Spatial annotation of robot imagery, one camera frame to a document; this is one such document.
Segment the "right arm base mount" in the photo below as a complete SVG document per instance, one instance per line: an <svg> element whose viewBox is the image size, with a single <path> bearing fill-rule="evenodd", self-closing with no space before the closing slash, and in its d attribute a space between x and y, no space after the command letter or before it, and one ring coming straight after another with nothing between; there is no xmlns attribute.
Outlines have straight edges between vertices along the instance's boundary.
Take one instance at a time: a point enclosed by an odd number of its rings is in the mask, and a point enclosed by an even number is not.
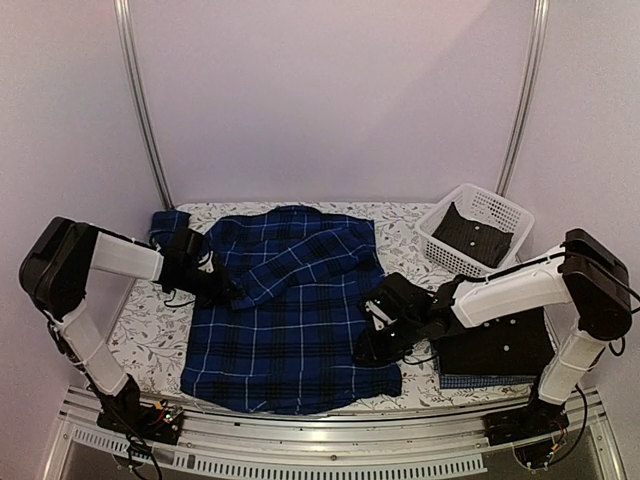
<svg viewBox="0 0 640 480"><path fill-rule="evenodd" d="M482 422L490 446L524 441L513 453L516 461L529 470L550 466L560 443L552 440L551 434L563 435L569 426L565 403L548 403L536 392L530 394L524 406L486 414Z"/></svg>

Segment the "blue plaid long sleeve shirt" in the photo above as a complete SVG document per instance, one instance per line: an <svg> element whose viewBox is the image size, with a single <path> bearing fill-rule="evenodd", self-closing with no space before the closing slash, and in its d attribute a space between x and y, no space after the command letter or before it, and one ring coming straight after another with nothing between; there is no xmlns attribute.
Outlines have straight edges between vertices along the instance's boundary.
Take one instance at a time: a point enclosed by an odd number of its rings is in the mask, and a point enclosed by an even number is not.
<svg viewBox="0 0 640 480"><path fill-rule="evenodd" d="M287 205L223 217L204 237L199 258L227 270L233 298L194 308L184 394L282 415L400 395L397 364L353 361L360 302L384 276L372 220Z"/></svg>

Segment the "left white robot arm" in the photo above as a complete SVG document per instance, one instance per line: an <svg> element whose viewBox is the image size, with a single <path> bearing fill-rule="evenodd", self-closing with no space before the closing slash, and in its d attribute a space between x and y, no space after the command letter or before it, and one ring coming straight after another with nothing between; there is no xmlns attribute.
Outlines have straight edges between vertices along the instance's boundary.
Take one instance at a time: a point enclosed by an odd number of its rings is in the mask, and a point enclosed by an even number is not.
<svg viewBox="0 0 640 480"><path fill-rule="evenodd" d="M148 281L182 291L209 306L232 298L228 273L201 265L202 234L181 228L168 245L154 247L97 225L57 216L44 228L19 269L19 283L44 314L64 350L103 395L120 395L129 376L108 347L106 324L94 310L106 304L98 283L123 287Z"/></svg>

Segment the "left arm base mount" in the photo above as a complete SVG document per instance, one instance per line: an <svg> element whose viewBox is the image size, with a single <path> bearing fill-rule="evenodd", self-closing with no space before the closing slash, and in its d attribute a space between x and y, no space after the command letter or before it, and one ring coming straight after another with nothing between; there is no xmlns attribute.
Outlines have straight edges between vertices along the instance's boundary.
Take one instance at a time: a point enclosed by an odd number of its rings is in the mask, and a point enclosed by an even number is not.
<svg viewBox="0 0 640 480"><path fill-rule="evenodd" d="M165 400L160 402L160 408L143 404L140 388L131 375L125 376L124 386L113 395L104 393L88 374L85 377L101 404L98 427L129 435L135 440L178 444L183 425L182 413L172 411Z"/></svg>

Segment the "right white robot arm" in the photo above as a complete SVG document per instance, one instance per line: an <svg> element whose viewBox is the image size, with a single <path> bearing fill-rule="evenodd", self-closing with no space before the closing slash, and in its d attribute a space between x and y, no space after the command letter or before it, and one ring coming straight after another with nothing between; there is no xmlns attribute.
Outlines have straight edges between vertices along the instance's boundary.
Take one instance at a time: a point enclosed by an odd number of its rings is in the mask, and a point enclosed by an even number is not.
<svg viewBox="0 0 640 480"><path fill-rule="evenodd" d="M542 255L484 277L458 275L429 292L399 273L386 276L361 303L370 326L358 336L353 361L362 367L400 360L423 341L458 336L494 320L548 306L571 305L578 318L544 367L536 399L517 415L517 427L537 436L594 364L605 346L632 326L627 266L582 229Z"/></svg>

